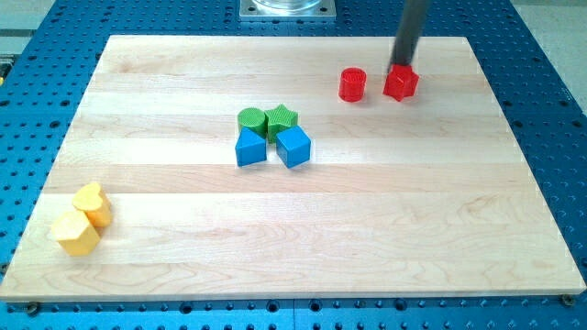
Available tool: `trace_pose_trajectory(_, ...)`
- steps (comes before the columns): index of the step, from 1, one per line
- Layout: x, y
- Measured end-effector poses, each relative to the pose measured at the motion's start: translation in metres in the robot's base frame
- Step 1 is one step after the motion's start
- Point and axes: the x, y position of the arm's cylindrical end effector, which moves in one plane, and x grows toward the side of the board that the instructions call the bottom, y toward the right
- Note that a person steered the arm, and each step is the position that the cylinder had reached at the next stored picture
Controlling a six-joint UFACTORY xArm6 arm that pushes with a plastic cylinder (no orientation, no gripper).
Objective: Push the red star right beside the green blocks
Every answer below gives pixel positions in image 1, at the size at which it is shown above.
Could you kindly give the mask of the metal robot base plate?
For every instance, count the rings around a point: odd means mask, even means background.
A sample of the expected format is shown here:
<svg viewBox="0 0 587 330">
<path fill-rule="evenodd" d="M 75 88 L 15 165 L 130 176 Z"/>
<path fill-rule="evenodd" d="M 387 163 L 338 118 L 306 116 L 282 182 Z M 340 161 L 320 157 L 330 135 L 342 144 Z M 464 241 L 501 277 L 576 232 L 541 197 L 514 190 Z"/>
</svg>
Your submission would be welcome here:
<svg viewBox="0 0 587 330">
<path fill-rule="evenodd" d="M 240 0 L 241 21 L 320 21 L 337 17 L 335 0 Z"/>
</svg>

